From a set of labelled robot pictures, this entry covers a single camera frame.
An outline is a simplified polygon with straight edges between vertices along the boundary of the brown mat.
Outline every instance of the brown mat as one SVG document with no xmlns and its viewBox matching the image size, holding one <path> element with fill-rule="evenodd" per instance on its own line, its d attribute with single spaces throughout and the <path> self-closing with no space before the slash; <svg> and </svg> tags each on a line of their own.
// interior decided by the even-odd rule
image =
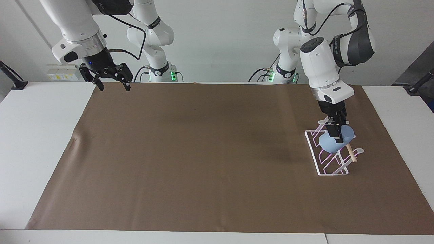
<svg viewBox="0 0 434 244">
<path fill-rule="evenodd" d="M 132 84 L 94 91 L 27 229 L 434 234 L 434 214 L 363 89 L 361 147 L 318 176 L 305 85 Z"/>
</svg>

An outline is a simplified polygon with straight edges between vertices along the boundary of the white wire rack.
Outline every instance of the white wire rack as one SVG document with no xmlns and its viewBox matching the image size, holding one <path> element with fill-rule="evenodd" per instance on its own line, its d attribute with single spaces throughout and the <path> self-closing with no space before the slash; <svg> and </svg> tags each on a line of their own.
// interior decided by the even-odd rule
<svg viewBox="0 0 434 244">
<path fill-rule="evenodd" d="M 309 144 L 310 152 L 312 153 L 316 171 L 318 175 L 347 175 L 347 167 L 353 162 L 350 154 L 346 153 L 346 150 L 342 150 L 342 148 L 336 153 L 328 153 L 319 145 L 320 135 L 327 133 L 326 130 L 323 130 L 327 121 L 328 117 L 324 120 L 318 121 L 319 126 L 316 130 L 307 130 L 304 132 Z M 353 150 L 354 156 L 364 152 L 365 151 L 361 148 Z"/>
</svg>

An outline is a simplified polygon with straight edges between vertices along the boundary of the white table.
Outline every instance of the white table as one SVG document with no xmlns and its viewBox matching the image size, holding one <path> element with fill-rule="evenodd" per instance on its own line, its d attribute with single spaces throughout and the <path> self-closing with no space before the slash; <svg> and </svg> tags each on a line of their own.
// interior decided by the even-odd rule
<svg viewBox="0 0 434 244">
<path fill-rule="evenodd" d="M 0 243 L 434 243 L 434 235 L 25 231 L 93 88 L 84 82 L 32 82 L 0 103 Z M 433 208 L 434 114 L 400 87 L 364 89 Z"/>
</svg>

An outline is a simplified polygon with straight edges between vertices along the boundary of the white wall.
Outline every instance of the white wall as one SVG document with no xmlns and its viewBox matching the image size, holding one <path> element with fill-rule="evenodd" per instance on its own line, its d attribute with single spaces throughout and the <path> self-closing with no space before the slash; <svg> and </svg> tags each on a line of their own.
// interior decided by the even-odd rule
<svg viewBox="0 0 434 244">
<path fill-rule="evenodd" d="M 295 0 L 155 0 L 162 20 L 175 32 L 174 43 L 164 48 L 169 61 L 185 79 L 210 82 L 246 81 L 254 70 L 269 66 L 279 53 L 273 44 L 274 31 L 297 27 L 292 17 L 295 4 Z M 430 31 L 434 1 L 364 0 L 364 5 L 377 52 L 366 64 L 344 68 L 342 78 L 351 84 L 388 86 L 434 40 Z M 57 26 L 37 0 L 6 0 L 0 14 L 0 59 L 14 66 L 24 79 L 47 80 L 45 65 L 56 63 L 49 46 L 61 39 Z M 324 17 L 319 17 L 318 24 Z M 123 19 L 134 22 L 128 16 Z M 127 40 L 127 27 L 107 16 L 95 16 L 95 20 L 108 34 L 109 48 L 138 53 Z M 331 39 L 348 29 L 348 18 L 333 16 L 320 34 Z M 23 39 L 23 33 L 34 39 Z M 113 57 L 115 63 L 127 63 L 133 73 L 147 64 L 146 59 L 136 61 L 123 53 Z M 306 77 L 302 75 L 300 81 L 306 82 Z"/>
</svg>

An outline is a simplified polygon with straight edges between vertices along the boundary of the brown leather surface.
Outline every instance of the brown leather surface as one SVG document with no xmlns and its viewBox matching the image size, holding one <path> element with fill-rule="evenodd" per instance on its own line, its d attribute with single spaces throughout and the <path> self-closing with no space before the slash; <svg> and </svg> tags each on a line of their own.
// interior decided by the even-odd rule
<svg viewBox="0 0 434 244">
<path fill-rule="evenodd" d="M 318 176 L 306 85 L 97 90 L 27 229 L 434 234 L 434 214 L 362 87 L 347 176 Z"/>
</svg>

